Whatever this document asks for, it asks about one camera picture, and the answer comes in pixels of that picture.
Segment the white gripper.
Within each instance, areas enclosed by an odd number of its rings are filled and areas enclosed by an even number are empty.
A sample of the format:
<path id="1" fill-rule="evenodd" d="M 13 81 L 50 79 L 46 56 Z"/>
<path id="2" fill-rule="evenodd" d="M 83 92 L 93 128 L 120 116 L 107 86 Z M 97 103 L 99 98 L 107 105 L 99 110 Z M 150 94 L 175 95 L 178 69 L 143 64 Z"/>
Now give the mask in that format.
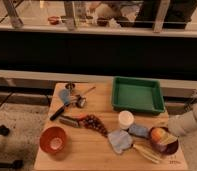
<path id="1" fill-rule="evenodd" d="M 185 136 L 188 133 L 197 130 L 197 121 L 194 118 L 193 112 L 189 111 L 182 115 L 171 116 L 168 120 L 168 130 L 172 133 L 167 133 L 160 141 L 160 145 L 168 145 L 178 140 L 176 136 Z"/>

